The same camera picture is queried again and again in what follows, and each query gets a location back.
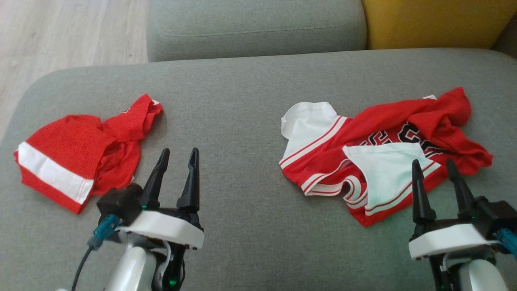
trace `white trim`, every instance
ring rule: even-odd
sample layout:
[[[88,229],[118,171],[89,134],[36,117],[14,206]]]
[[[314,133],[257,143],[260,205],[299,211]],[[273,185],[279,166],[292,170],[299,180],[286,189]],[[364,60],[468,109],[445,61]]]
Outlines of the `white trim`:
[[[343,182],[338,184],[317,184],[316,186],[312,187],[311,189],[311,195],[318,195],[318,196],[335,196],[341,192],[341,189],[343,188]]]
[[[79,204],[84,203],[94,185],[93,180],[85,179],[60,166],[25,141],[18,146],[18,163]]]
[[[425,169],[425,171],[423,171],[424,177],[429,176],[432,172],[436,171],[439,167],[440,167],[439,163],[433,162],[427,169]],[[404,200],[413,191],[413,187],[412,187],[412,183],[411,182],[409,183],[409,186],[406,186],[406,187],[407,188],[402,193],[402,195],[397,197],[397,199],[395,199],[394,201],[390,202],[389,204],[382,205],[382,206],[373,205],[373,206],[371,206],[370,209],[365,207],[364,208],[365,214],[368,215],[368,216],[374,215],[374,214],[376,214],[378,212],[388,210],[388,209],[393,208],[394,206],[398,205],[400,202],[402,202],[402,200]]]
[[[347,202],[354,202],[357,199],[359,199],[359,196],[361,196],[361,182],[356,176],[348,176],[345,178],[345,182],[347,182],[350,185],[350,191],[345,194],[343,199]]]
[[[323,143],[325,143],[326,141],[331,139],[334,135],[336,135],[336,133],[338,133],[339,129],[341,129],[341,127],[343,126],[343,124],[345,123],[345,121],[347,119],[348,118],[343,117],[343,116],[338,117],[338,119],[336,120],[336,123],[334,123],[334,125],[331,127],[330,131],[326,132],[320,138],[316,139],[316,141],[314,141],[313,143],[309,144],[308,146],[306,146],[305,148],[301,149],[300,151],[296,152],[295,154],[293,154],[293,155],[291,155],[291,156],[289,156],[289,157],[287,157],[285,159],[282,159],[279,162],[280,168],[284,169],[285,167],[287,167],[288,165],[292,164],[297,159],[303,157],[304,155],[308,154],[309,152],[311,152],[315,148],[321,146]]]
[[[352,192],[352,195],[349,198],[346,198],[348,195],[350,195],[350,192],[348,192],[344,197],[343,200],[345,200],[346,205],[348,205],[349,208],[357,209],[365,206],[368,203],[368,189],[364,190],[364,193],[362,192],[361,182],[356,176],[348,176],[345,180],[348,184],[350,184],[350,191]]]
[[[332,172],[330,173],[316,173],[314,175],[312,175],[311,177],[309,177],[309,179],[307,179],[302,185],[301,185],[301,189],[303,191],[303,193],[305,194],[305,196],[312,196],[312,195],[315,195],[315,194],[311,194],[311,191],[312,189],[321,181],[323,180],[324,178],[334,174],[335,172],[337,172],[339,169],[341,169],[341,166],[347,162],[348,159],[344,159],[341,161],[341,163],[339,163],[339,166]]]

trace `yellow pillow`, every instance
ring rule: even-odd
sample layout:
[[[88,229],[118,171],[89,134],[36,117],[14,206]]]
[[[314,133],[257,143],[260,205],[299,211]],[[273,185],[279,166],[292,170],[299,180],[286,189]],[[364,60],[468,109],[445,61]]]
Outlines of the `yellow pillow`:
[[[517,0],[362,0],[369,49],[489,49]]]

